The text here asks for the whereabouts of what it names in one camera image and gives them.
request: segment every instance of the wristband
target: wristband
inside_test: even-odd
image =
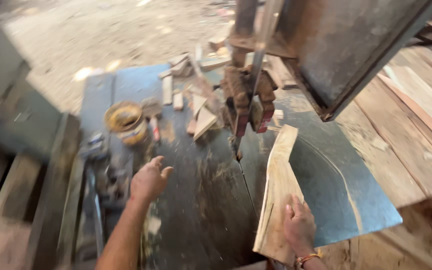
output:
[[[310,259],[312,259],[312,258],[314,258],[314,257],[321,258],[320,255],[317,255],[317,254],[315,254],[315,253],[311,253],[311,254],[309,254],[309,255],[307,255],[307,256],[297,258],[297,259],[296,259],[296,262],[297,262],[300,266],[303,266],[303,263],[305,263],[306,261],[309,261]]]

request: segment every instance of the workbench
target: workbench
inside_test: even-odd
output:
[[[247,127],[240,163],[232,157],[228,129],[214,127],[196,142],[186,133],[193,116],[186,90],[195,79],[192,77],[174,83],[174,89],[183,91],[184,109],[164,106],[159,121],[161,141],[149,139],[136,147],[123,146],[105,129],[106,110],[120,101],[141,102],[150,96],[161,99],[158,73],[169,67],[134,67],[89,77],[80,113],[83,140],[95,131],[103,132],[115,166],[132,163],[135,173],[151,158],[163,155],[163,166],[174,167],[165,191],[148,212],[141,238],[143,269],[230,269],[264,260],[252,247],[268,155],[283,124],[299,129],[290,164],[315,216],[315,246],[401,223],[399,213],[339,126],[321,122],[297,90],[275,92],[274,105],[284,111],[284,120],[272,122],[262,134]],[[206,76],[218,84],[221,71],[212,70]],[[107,214],[108,234],[120,213]]]

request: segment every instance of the ground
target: ground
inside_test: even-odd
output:
[[[207,41],[234,9],[228,0],[2,1],[0,25],[32,66],[28,80],[73,114],[84,87],[76,74],[165,63],[198,43],[211,52]]]

